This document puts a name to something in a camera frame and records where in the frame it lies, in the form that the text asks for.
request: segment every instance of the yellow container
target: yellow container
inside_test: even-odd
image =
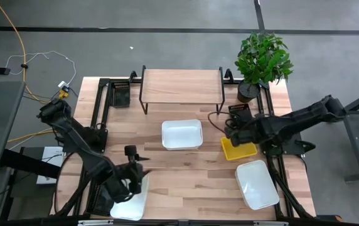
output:
[[[231,140],[222,137],[220,139],[222,148],[224,151],[225,159],[228,161],[245,158],[257,154],[256,146],[253,143],[241,144],[238,147],[234,147],[231,144]]]

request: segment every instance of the black floor stripe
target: black floor stripe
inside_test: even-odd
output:
[[[257,17],[257,25],[261,31],[265,30],[265,23],[263,22],[262,9],[260,8],[259,0],[254,0],[255,12]]]
[[[258,29],[222,28],[66,28],[66,27],[16,27],[22,32],[68,32],[68,33],[226,33],[246,34]],[[12,27],[0,26],[0,31],[14,31]]]
[[[66,32],[66,33],[218,33],[249,34],[259,29],[223,28],[65,28],[65,27],[17,27],[22,32]],[[14,31],[12,27],[0,26],[0,31]],[[265,30],[278,35],[359,35],[359,30]]]
[[[269,30],[267,33],[278,35],[359,35],[359,30]]]

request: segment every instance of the white plastic bin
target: white plastic bin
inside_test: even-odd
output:
[[[141,189],[142,192],[134,195],[128,202],[115,203],[110,211],[111,217],[126,220],[142,219],[149,190],[149,175],[142,179]]]
[[[244,202],[251,209],[259,210],[279,202],[279,194],[262,160],[238,166],[235,177]]]
[[[167,150],[197,149],[203,143],[202,123],[197,119],[165,121],[161,142]]]

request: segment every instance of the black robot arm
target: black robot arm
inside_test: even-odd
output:
[[[63,151],[79,154],[87,171],[83,183],[56,215],[68,214],[73,202],[82,194],[90,180],[104,185],[116,203],[126,202],[141,192],[142,179],[149,172],[143,171],[142,165],[136,162],[147,159],[139,157],[135,146],[125,147],[128,163],[114,165],[109,158],[102,155],[108,131],[105,128],[83,127],[71,116],[71,108],[64,100],[52,100],[40,109],[37,117],[63,136]]]
[[[234,120],[225,128],[225,132],[233,146],[250,142],[280,146],[294,134],[320,122],[338,122],[345,114],[340,101],[328,95],[309,107],[283,116],[256,115],[255,119],[250,121]]]

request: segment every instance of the concrete floor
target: concrete floor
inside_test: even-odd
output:
[[[258,28],[253,0],[3,0],[16,26],[81,26],[111,28]],[[359,0],[260,0],[265,28],[274,30],[359,30]],[[8,23],[0,13],[0,26]],[[79,91],[84,76],[125,76],[148,68],[200,68],[222,66],[236,72],[233,62],[240,41],[249,34],[209,33],[41,33],[22,32],[26,52],[58,51],[77,65],[72,87]],[[343,105],[359,97],[359,35],[284,35],[294,73],[288,82],[294,110],[332,94]],[[21,54],[13,32],[0,31],[0,67],[8,56]],[[14,59],[9,67],[19,70]],[[73,75],[72,64],[57,55],[38,56],[30,62],[27,84],[31,90],[52,96],[61,80]],[[0,76],[21,80],[21,76]],[[74,108],[76,99],[68,103]],[[47,128],[35,115],[41,104],[23,99],[11,137]],[[302,133],[317,145],[306,156],[309,184],[317,214],[341,215],[359,223],[359,182],[346,184],[344,176],[358,172],[344,125],[320,124]],[[25,146],[54,145],[52,135],[33,138]],[[46,214],[16,205],[16,217]]]

